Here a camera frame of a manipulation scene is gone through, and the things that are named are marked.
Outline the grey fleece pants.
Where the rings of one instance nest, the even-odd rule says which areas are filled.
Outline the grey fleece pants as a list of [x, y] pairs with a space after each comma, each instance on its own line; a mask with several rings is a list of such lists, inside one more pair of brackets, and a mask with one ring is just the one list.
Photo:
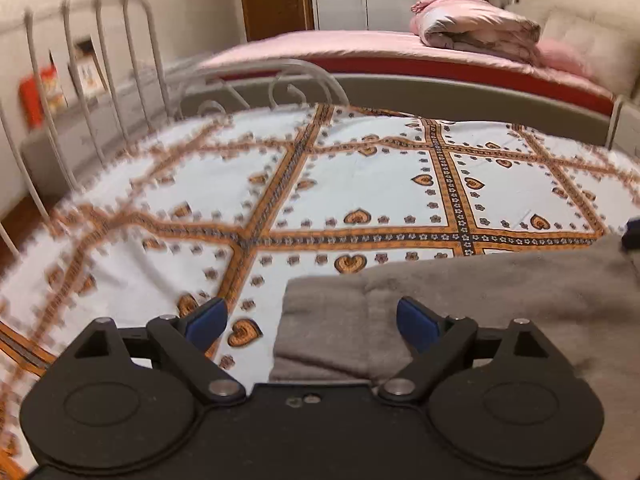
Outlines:
[[639, 255], [615, 235], [591, 246], [396, 262], [288, 283], [274, 343], [274, 382], [380, 382], [408, 364], [396, 308], [411, 297], [440, 315], [503, 328], [534, 322], [602, 401], [590, 465], [639, 474]]

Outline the white orange patterned bedsheet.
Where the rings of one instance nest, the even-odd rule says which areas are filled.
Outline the white orange patterned bedsheet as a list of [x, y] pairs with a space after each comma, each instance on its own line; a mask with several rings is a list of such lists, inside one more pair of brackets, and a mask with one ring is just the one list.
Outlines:
[[210, 354], [251, 386], [296, 278], [586, 248], [638, 214], [638, 159], [525, 126], [331, 105], [178, 122], [64, 198], [1, 273], [2, 477], [35, 465], [22, 400], [95, 318], [221, 297]]

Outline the pink pillow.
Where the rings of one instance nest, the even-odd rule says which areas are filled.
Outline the pink pillow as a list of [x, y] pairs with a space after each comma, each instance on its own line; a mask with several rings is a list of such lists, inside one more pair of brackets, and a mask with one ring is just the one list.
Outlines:
[[565, 42], [541, 39], [537, 44], [537, 50], [540, 64], [550, 70], [559, 70], [586, 79], [593, 76], [588, 60]]

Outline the beige cushioned headboard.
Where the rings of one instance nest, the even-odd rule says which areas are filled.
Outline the beige cushioned headboard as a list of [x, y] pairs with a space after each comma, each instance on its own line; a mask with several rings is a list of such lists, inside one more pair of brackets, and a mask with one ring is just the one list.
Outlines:
[[629, 25], [562, 6], [514, 3], [508, 10], [535, 21], [541, 39], [569, 44], [589, 62], [592, 82], [616, 96], [632, 98], [639, 88], [639, 32]]

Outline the white drawer cabinet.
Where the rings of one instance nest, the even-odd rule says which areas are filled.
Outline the white drawer cabinet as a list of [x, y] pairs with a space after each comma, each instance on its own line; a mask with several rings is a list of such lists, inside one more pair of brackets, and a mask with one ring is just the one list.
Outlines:
[[[77, 105], [55, 118], [60, 153], [76, 178], [99, 166], [97, 151], [111, 156], [124, 145], [125, 136], [129, 139], [141, 136], [149, 126], [157, 127], [166, 118], [162, 92], [152, 68], [141, 71], [140, 86], [132, 79], [122, 82], [117, 87], [117, 99], [119, 113], [114, 111], [106, 94], [88, 101], [91, 126], [86, 124]], [[61, 196], [68, 191], [46, 128], [36, 130], [21, 142], [21, 155], [40, 194]]]

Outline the framed picture on cabinet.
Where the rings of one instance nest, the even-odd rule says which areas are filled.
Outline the framed picture on cabinet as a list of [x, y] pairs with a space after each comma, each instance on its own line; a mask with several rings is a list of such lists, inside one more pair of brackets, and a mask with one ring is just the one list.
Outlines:
[[107, 92], [107, 83], [90, 36], [72, 41], [72, 58], [76, 62], [78, 78], [73, 76], [72, 66], [67, 64], [76, 96], [83, 94], [88, 100]]

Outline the folded pink quilt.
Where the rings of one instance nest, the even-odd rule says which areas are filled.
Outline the folded pink quilt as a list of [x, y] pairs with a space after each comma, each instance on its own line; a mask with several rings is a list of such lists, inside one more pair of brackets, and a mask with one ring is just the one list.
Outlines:
[[410, 30], [427, 46], [540, 64], [540, 26], [486, 0], [420, 0]]

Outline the red box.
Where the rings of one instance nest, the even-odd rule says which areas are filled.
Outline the red box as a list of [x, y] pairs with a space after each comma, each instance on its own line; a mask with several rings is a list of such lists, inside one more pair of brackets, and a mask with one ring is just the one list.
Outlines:
[[[40, 70], [40, 77], [50, 112], [56, 115], [61, 110], [65, 110], [67, 101], [58, 79], [56, 67], [49, 65], [43, 68]], [[27, 127], [29, 130], [40, 127], [44, 122], [44, 113], [34, 76], [21, 81], [18, 87], [18, 94], [20, 95]]]

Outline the pink bed with red base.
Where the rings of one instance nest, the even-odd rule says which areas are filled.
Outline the pink bed with red base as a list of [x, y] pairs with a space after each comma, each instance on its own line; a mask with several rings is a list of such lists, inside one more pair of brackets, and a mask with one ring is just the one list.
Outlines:
[[514, 90], [611, 115], [614, 94], [573, 73], [495, 55], [431, 48], [411, 32], [304, 30], [214, 54], [201, 68], [295, 58], [332, 74], [416, 76]]

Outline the white metal bed frame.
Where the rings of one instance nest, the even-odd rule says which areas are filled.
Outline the white metal bed frame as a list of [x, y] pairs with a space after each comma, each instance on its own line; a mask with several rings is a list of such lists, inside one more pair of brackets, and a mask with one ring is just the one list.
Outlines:
[[1, 189], [46, 209], [171, 120], [302, 101], [515, 122], [637, 155], [639, 70], [617, 62], [622, 34], [572, 14], [550, 23], [603, 48], [547, 38], [532, 65], [412, 32], [304, 30], [167, 63], [146, 0], [29, 11], [1, 26]]

